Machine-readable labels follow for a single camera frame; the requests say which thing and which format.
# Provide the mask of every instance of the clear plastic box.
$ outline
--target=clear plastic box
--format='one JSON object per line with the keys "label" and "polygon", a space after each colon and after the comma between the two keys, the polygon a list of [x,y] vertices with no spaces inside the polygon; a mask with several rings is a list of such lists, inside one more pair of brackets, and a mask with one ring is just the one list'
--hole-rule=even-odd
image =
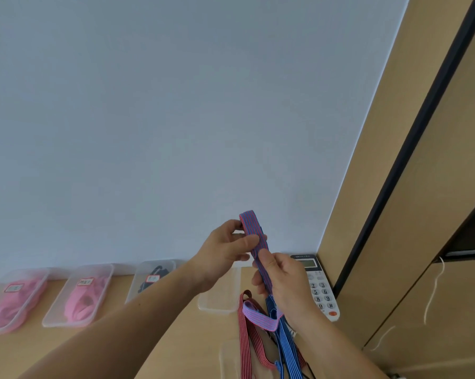
{"label": "clear plastic box", "polygon": [[171,259],[141,262],[136,268],[136,273],[130,285],[129,294],[127,295],[125,303],[134,299],[139,293],[175,269],[176,261]]}
{"label": "clear plastic box", "polygon": [[78,267],[43,319],[44,327],[84,327],[101,305],[114,272],[112,264]]}
{"label": "clear plastic box", "polygon": [[241,294],[241,268],[231,268],[211,288],[199,295],[199,310],[217,314],[229,314],[237,311]]}
{"label": "clear plastic box", "polygon": [[[273,372],[260,364],[257,353],[251,344],[249,353],[252,358],[252,378],[273,379]],[[241,349],[239,339],[227,341],[220,347],[220,373],[222,379],[241,379]]]}
{"label": "clear plastic box", "polygon": [[23,269],[0,278],[0,333],[15,330],[25,322],[46,289],[49,269]]}

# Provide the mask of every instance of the sticker with text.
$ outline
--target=sticker with text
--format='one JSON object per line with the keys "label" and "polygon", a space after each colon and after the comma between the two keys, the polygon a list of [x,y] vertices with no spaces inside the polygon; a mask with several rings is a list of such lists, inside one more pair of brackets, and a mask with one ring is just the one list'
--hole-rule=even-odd
{"label": "sticker with text", "polygon": [[94,278],[81,278],[77,286],[89,286],[93,283]]}
{"label": "sticker with text", "polygon": [[155,282],[158,282],[159,279],[160,279],[160,275],[158,274],[148,275],[146,277],[146,283],[155,283]]}
{"label": "sticker with text", "polygon": [[17,293],[23,288],[24,284],[20,283],[18,285],[12,284],[6,287],[4,293]]}

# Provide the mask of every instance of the left hand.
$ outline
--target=left hand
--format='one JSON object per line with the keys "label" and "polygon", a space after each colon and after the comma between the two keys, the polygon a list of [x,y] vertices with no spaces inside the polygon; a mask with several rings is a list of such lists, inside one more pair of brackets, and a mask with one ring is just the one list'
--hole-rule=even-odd
{"label": "left hand", "polygon": [[242,223],[236,219],[225,222],[209,234],[198,253],[186,263],[201,293],[213,287],[235,261],[247,261],[247,253],[259,244],[258,235],[234,234],[242,229]]}

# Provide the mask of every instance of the desk surface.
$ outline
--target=desk surface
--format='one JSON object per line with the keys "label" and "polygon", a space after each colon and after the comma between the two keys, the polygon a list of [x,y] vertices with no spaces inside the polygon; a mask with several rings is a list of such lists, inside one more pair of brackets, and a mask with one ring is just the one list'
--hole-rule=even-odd
{"label": "desk surface", "polygon": [[[253,272],[251,267],[241,269],[241,290],[251,290],[253,297],[259,299],[250,283]],[[131,275],[113,277],[97,319],[124,304],[131,282]],[[31,311],[27,321],[18,330],[0,335],[1,379],[16,378],[79,331],[70,328],[44,328],[41,325],[44,315],[64,283],[64,280],[49,282],[39,304]],[[137,378],[219,378],[220,346],[225,341],[237,338],[237,313],[216,315],[200,311],[195,298],[167,330]],[[296,337],[296,343],[309,361],[317,379],[323,378],[320,367],[299,336]]]}

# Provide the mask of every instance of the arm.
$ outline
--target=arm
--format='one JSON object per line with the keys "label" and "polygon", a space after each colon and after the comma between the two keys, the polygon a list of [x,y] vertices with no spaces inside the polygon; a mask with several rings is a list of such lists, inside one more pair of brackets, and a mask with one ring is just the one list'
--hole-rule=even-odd
{"label": "arm", "polygon": [[[262,249],[259,259],[272,281],[274,300],[289,324],[304,338],[328,377],[386,378],[318,309],[311,298],[304,266],[286,254]],[[267,295],[259,271],[252,284]]]}
{"label": "arm", "polygon": [[134,378],[185,306],[213,287],[234,261],[249,258],[259,237],[233,234],[239,229],[239,221],[225,222],[190,261],[51,351],[20,379]]}

